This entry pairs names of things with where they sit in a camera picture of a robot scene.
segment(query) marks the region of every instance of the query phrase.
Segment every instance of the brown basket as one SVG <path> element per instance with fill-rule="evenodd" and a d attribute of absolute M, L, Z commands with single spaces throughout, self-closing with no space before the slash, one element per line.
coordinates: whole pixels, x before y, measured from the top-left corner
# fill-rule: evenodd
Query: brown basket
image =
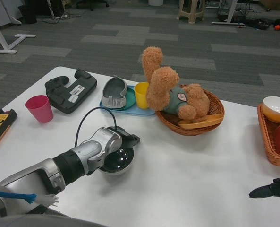
<path fill-rule="evenodd" d="M 275 143 L 274 143 L 274 131 L 279 126 L 279 124 L 271 122 L 266 118 L 262 111 L 262 105 L 260 104 L 257 108 L 259 126 L 263 134 L 263 142 L 266 147 L 266 154 L 268 160 L 276 165 L 280 166 L 280 155 L 276 153 Z"/>
<path fill-rule="evenodd" d="M 210 100 L 210 107 L 208 114 L 225 114 L 224 106 L 219 100 L 218 97 L 216 97 L 211 92 L 204 90 L 205 94 L 208 96 Z M 177 134 L 184 135 L 184 136 L 196 136 L 208 131 L 211 131 L 218 127 L 221 123 L 208 126 L 204 128 L 198 128 L 198 129 L 183 129 L 179 127 L 178 122 L 181 121 L 181 119 L 175 115 L 175 114 L 169 114 L 165 113 L 163 111 L 156 111 L 155 112 L 158 118 L 172 131 L 176 132 Z"/>

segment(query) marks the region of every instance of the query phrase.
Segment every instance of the yellow cup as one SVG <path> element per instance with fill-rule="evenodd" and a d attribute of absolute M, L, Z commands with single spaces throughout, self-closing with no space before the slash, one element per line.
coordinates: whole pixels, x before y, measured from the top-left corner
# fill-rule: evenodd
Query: yellow cup
<path fill-rule="evenodd" d="M 148 104 L 146 101 L 146 93 L 147 93 L 148 86 L 149 84 L 147 82 L 138 83 L 135 86 L 136 104 L 141 109 L 148 108 Z"/>

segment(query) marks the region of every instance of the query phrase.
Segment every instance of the gray carpet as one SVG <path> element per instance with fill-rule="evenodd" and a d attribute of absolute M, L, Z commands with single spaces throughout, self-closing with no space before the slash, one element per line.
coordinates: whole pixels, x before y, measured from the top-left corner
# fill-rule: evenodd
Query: gray carpet
<path fill-rule="evenodd" d="M 36 34 L 0 54 L 0 108 L 57 66 L 81 68 L 124 79 L 144 81 L 140 63 L 147 46 L 163 49 L 181 83 L 201 83 L 219 98 L 257 106 L 266 96 L 280 96 L 280 32 L 216 26 L 216 10 L 189 25 L 176 20 L 176 1 L 149 7 L 139 0 L 118 0 L 94 11 L 70 10 L 83 16 L 57 24 L 38 18 L 36 24 L 2 30 L 8 42 L 17 33 Z"/>

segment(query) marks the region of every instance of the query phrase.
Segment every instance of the game controller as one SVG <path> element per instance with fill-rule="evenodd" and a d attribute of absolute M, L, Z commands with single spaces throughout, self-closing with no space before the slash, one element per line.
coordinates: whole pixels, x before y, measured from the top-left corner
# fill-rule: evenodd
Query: game controller
<path fill-rule="evenodd" d="M 66 114 L 74 112 L 97 87 L 97 80 L 81 69 L 76 71 L 75 78 L 77 80 L 68 88 L 64 87 L 69 82 L 69 78 L 65 76 L 45 83 L 46 95 L 51 105 Z"/>

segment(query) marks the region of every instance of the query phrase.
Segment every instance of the brown teddy bear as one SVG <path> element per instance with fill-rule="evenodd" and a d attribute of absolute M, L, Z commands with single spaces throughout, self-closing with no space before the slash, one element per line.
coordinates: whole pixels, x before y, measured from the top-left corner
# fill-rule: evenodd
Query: brown teddy bear
<path fill-rule="evenodd" d="M 177 114 L 191 122 L 206 120 L 209 99 L 199 84 L 178 86 L 179 76 L 171 67 L 160 67 L 163 59 L 158 47 L 147 47 L 142 56 L 144 73 L 149 83 L 146 94 L 148 106 L 156 111 Z"/>

